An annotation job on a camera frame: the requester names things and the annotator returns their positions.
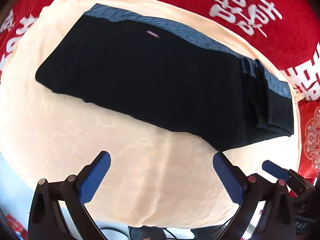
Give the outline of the black pants blue waistband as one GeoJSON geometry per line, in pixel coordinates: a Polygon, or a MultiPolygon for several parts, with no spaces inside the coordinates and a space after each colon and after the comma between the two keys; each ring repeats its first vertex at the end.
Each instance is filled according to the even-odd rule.
{"type": "Polygon", "coordinates": [[[294,133],[289,85],[259,60],[187,25],[102,4],[78,19],[35,78],[218,151],[294,133]]]}

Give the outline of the red embroidered pillow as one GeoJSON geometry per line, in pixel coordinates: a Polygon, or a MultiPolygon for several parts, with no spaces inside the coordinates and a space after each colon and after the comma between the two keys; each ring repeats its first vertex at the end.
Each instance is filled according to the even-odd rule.
{"type": "Polygon", "coordinates": [[[319,178],[319,101],[292,100],[288,162],[314,188],[319,178]]]}

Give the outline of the cream towel cushion cover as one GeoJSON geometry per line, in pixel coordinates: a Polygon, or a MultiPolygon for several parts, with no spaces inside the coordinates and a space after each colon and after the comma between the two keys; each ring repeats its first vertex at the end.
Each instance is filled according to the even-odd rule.
{"type": "Polygon", "coordinates": [[[176,228],[224,222],[237,210],[213,170],[216,150],[188,133],[174,133],[127,115],[58,95],[35,73],[80,16],[95,4],[188,25],[284,76],[245,39],[222,25],[156,0],[54,0],[17,41],[1,75],[1,154],[32,189],[61,181],[99,152],[111,167],[87,210],[95,220],[176,228]]]}

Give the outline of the red sofa cover white characters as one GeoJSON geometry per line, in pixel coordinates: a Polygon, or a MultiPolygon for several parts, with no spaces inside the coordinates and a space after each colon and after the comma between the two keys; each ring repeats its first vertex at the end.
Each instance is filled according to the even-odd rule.
{"type": "MultiPolygon", "coordinates": [[[[1,26],[1,63],[53,0],[18,0],[1,26]]],[[[306,0],[158,0],[237,33],[309,101],[319,99],[319,17],[306,0]]]]}

